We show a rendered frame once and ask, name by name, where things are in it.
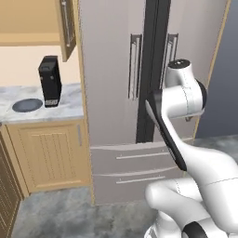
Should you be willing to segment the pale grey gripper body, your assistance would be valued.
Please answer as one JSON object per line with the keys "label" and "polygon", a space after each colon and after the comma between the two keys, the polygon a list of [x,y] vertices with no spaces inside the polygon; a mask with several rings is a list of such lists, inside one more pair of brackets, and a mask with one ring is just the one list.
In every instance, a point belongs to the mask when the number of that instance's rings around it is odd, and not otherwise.
{"label": "pale grey gripper body", "polygon": [[201,114],[194,114],[194,115],[189,115],[187,117],[185,117],[185,121],[186,122],[190,122],[193,118],[199,118],[201,116]]}

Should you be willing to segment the grey fridge door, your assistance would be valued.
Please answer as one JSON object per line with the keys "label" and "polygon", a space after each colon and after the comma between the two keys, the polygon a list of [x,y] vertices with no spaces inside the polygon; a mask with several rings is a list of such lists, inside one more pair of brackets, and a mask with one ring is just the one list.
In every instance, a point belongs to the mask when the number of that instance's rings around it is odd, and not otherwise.
{"label": "grey fridge door", "polygon": [[80,0],[87,117],[92,146],[136,141],[139,96],[128,98],[130,35],[146,0]]}
{"label": "grey fridge door", "polygon": [[192,71],[205,87],[211,72],[228,0],[171,0],[167,34],[178,34],[177,59],[192,63]]}

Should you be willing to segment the grey fridge drawer front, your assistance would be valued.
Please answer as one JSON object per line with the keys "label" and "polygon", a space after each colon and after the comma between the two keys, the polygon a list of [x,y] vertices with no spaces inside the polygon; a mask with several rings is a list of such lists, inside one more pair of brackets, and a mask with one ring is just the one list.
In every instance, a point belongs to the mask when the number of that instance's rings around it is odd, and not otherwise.
{"label": "grey fridge drawer front", "polygon": [[97,175],[147,171],[169,167],[170,165],[178,168],[170,154],[125,160],[115,159],[117,156],[139,155],[157,152],[168,152],[168,148],[164,142],[159,141],[92,147],[91,162],[93,174]]}
{"label": "grey fridge drawer front", "polygon": [[165,176],[163,179],[177,179],[183,176],[183,172],[175,166],[170,165],[169,167],[147,171],[94,175],[95,202],[97,205],[106,205],[143,200],[147,185],[161,179],[127,184],[115,184],[115,182],[159,176]]}

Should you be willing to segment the grey fridge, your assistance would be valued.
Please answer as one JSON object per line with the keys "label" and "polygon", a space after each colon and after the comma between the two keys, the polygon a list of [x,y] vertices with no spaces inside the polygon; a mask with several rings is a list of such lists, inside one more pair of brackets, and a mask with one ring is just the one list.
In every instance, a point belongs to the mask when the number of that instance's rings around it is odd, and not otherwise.
{"label": "grey fridge", "polygon": [[137,201],[152,180],[178,178],[146,112],[169,61],[206,83],[228,0],[79,0],[95,201]]}

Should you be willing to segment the dark grey round plate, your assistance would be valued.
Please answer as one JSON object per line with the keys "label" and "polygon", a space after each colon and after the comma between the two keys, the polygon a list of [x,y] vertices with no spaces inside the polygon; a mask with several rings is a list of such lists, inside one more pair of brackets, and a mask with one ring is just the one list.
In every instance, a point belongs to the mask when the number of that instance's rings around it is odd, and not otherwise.
{"label": "dark grey round plate", "polygon": [[33,112],[43,105],[40,99],[22,99],[15,102],[12,106],[14,112]]}

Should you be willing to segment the black coffee machine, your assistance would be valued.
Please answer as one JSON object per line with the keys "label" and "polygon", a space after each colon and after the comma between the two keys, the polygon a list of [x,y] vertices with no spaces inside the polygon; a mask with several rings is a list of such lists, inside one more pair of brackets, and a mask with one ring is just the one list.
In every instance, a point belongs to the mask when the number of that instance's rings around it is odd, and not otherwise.
{"label": "black coffee machine", "polygon": [[60,102],[62,84],[57,56],[44,56],[38,72],[43,90],[45,107],[57,107]]}

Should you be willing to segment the brown wood cupboard run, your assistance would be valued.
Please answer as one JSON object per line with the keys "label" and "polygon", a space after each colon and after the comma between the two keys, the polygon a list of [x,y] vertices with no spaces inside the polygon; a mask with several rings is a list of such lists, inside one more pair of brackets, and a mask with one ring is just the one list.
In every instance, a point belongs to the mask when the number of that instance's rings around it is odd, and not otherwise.
{"label": "brown wood cupboard run", "polygon": [[0,238],[10,238],[23,193],[17,176],[16,154],[7,127],[0,125]]}

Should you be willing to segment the light wood wall cupboard door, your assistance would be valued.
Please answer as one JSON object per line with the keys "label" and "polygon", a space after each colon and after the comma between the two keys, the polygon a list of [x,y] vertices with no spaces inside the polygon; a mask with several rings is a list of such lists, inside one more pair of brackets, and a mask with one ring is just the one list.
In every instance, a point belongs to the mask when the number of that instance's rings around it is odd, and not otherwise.
{"label": "light wood wall cupboard door", "polygon": [[61,55],[62,55],[63,62],[66,62],[70,58],[70,56],[73,53],[73,50],[76,46],[74,16],[73,16],[73,0],[66,0],[66,1],[67,1],[67,13],[68,13],[70,40],[71,40],[70,47],[66,46],[66,33],[65,33],[63,12],[62,12],[62,7],[61,7],[61,0],[55,0],[57,18],[58,18],[58,26],[59,26],[59,43],[60,43]]}

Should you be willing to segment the light wood wall cupboard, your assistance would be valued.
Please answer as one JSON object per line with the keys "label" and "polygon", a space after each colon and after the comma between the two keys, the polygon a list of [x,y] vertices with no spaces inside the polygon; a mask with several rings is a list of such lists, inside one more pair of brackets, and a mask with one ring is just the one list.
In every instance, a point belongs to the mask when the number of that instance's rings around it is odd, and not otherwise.
{"label": "light wood wall cupboard", "polygon": [[0,46],[59,43],[55,0],[0,0]]}

